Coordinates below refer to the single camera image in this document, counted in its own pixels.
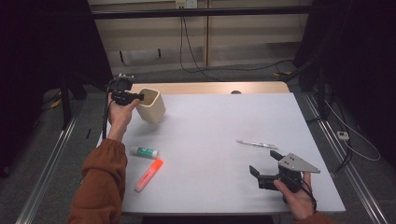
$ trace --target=orange jacket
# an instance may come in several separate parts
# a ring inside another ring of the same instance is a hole
[[[105,139],[93,150],[82,166],[84,181],[71,205],[68,223],[119,223],[122,199],[125,192],[125,145]],[[305,220],[292,224],[333,224],[315,213]]]

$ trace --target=metal rail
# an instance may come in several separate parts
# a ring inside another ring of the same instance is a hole
[[[84,12],[36,12],[39,16],[66,17],[70,20],[91,18],[94,20],[136,19],[136,18],[166,18],[166,17],[205,17],[205,16],[244,16],[244,15],[284,15],[323,13],[335,9],[331,6],[298,6],[298,7],[240,7],[240,8],[186,8],[186,9],[156,9],[136,11],[93,11]]]

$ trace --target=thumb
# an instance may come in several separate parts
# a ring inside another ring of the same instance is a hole
[[[286,201],[291,203],[294,198],[294,194],[288,189],[288,187],[280,180],[274,180],[275,187],[285,196]]]
[[[128,106],[131,107],[132,109],[134,109],[139,104],[140,104],[140,100],[134,99],[130,104],[128,104]]]

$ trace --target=glue stick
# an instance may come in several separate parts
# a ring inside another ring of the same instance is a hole
[[[144,157],[149,159],[157,159],[160,153],[156,149],[146,148],[146,147],[131,147],[132,155],[138,157]]]

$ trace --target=paper cup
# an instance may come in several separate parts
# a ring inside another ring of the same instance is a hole
[[[165,104],[161,93],[154,89],[143,89],[140,93],[145,95],[144,100],[136,107],[140,118],[149,123],[161,122],[165,113]]]

